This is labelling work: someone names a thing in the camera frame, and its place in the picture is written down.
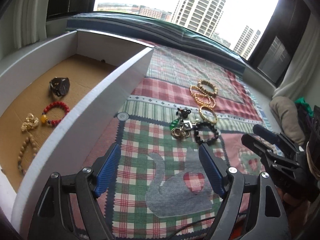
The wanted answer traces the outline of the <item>person's right hand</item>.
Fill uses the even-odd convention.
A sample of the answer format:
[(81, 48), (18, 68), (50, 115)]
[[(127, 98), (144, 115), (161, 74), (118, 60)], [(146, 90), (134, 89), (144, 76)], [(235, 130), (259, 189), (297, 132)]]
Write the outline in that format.
[(295, 199), (278, 187), (277, 191), (285, 207), (291, 234), (295, 235), (300, 232), (307, 221), (310, 202), (308, 200)]

